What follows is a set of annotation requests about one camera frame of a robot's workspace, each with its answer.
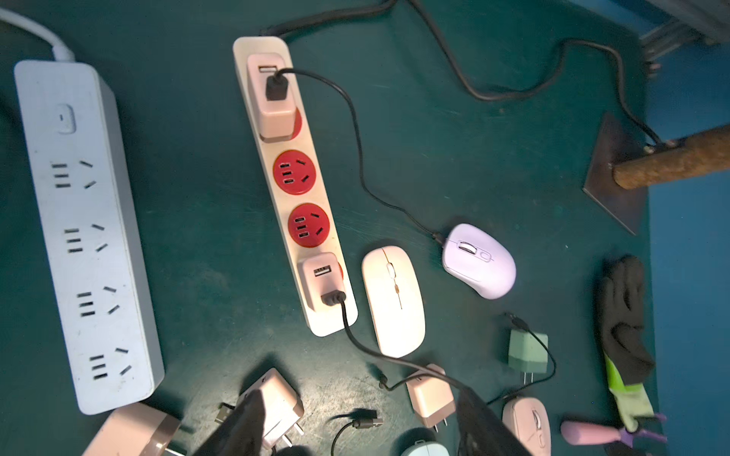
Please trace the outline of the purple wireless mouse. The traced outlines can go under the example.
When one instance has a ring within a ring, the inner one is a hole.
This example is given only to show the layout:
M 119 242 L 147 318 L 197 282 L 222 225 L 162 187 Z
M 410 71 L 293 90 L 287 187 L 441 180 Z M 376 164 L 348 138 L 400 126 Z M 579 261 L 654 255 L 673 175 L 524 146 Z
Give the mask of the purple wireless mouse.
M 449 274 L 488 300 L 503 298 L 516 281 L 516 263 L 511 253 L 494 237 L 467 223 L 450 231 L 442 264 Z

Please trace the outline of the peach wireless mouse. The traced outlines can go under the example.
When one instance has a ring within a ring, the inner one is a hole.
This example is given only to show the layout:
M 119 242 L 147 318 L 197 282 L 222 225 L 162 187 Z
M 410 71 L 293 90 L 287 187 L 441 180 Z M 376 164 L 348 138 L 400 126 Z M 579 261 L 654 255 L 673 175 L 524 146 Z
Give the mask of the peach wireless mouse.
M 362 262 L 362 275 L 379 350 L 401 358 L 425 339 L 423 298 L 414 265 L 397 246 L 376 248 Z

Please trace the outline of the green USB charger plug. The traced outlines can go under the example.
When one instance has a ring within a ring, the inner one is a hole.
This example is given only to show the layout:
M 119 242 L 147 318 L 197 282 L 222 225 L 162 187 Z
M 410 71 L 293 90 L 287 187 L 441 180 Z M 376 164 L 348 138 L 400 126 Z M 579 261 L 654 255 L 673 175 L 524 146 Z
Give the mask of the green USB charger plug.
M 549 366 L 549 337 L 546 334 L 513 329 L 509 335 L 508 364 L 522 375 L 524 385 L 536 374 L 545 374 Z

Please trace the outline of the pink USB charger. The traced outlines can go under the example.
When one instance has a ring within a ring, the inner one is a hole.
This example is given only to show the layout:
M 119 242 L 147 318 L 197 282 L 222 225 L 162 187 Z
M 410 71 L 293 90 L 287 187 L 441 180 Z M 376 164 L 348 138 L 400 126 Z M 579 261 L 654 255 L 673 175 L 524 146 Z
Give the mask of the pink USB charger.
M 269 369 L 243 391 L 236 406 L 241 406 L 254 393 L 262 395 L 262 447 L 265 450 L 274 450 L 281 445 L 291 448 L 293 444 L 289 434 L 296 432 L 304 435 L 300 426 L 300 420 L 304 416 L 300 395 L 276 368 Z
M 114 410 L 94 436 L 83 456 L 180 455 L 169 445 L 181 421 L 143 403 Z

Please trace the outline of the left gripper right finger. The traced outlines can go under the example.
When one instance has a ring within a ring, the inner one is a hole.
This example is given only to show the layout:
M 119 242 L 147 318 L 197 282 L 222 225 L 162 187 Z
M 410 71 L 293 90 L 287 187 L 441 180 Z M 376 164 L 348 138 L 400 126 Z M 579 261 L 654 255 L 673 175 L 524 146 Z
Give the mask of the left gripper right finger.
M 459 391 L 456 416 L 459 427 L 458 455 L 530 455 L 472 389 Z

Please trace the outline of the white power strip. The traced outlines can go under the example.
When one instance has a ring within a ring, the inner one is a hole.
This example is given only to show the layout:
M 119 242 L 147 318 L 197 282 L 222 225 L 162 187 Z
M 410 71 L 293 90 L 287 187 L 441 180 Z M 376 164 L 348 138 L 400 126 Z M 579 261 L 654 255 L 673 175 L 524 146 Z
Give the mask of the white power strip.
M 79 409 L 147 399 L 165 366 L 115 96 L 82 63 L 22 61 L 14 79 Z

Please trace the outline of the beige wooden power strip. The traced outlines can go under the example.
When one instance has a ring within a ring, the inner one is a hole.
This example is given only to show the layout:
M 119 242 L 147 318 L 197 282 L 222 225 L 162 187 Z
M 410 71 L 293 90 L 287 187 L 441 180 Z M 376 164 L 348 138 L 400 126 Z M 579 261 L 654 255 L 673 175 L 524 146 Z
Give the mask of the beige wooden power strip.
M 240 37 L 233 54 L 307 326 L 315 336 L 330 336 L 354 324 L 359 311 L 350 296 L 343 318 L 340 310 L 310 298 L 304 281 L 321 268 L 341 280 L 346 294 L 353 293 L 296 75 L 285 75 L 284 99 L 266 97 L 268 79 L 293 66 L 288 46 L 277 37 Z

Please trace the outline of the pink USB charger plug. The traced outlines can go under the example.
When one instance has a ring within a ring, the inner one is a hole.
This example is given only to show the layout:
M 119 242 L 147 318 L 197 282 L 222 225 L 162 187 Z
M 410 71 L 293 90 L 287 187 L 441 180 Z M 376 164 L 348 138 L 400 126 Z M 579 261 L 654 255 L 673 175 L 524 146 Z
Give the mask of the pink USB charger plug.
M 418 372 L 406 386 L 414 412 L 426 428 L 437 432 L 440 425 L 448 425 L 448 418 L 456 412 L 456 402 L 447 382 Z

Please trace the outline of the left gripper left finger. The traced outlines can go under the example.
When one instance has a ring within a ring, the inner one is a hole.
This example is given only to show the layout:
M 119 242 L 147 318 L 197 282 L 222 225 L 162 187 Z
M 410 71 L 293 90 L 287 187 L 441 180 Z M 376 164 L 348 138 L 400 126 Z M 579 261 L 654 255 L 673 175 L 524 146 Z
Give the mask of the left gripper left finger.
M 249 393 L 194 455 L 259 456 L 265 416 L 262 393 Z

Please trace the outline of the pink wireless mouse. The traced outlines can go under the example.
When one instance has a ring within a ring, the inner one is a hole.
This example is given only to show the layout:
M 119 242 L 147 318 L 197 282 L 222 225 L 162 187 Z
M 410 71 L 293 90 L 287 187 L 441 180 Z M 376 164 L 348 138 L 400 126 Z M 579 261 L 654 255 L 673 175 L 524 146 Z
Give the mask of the pink wireless mouse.
M 503 423 L 533 456 L 551 456 L 551 425 L 544 404 L 533 397 L 515 398 L 503 408 Z

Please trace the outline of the light blue wireless mouse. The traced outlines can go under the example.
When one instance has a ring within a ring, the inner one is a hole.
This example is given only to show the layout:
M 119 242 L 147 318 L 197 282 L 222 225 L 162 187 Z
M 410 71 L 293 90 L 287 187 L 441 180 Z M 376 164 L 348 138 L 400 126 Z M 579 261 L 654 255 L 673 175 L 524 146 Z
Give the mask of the light blue wireless mouse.
M 447 448 L 435 441 L 416 441 L 401 456 L 450 456 Z

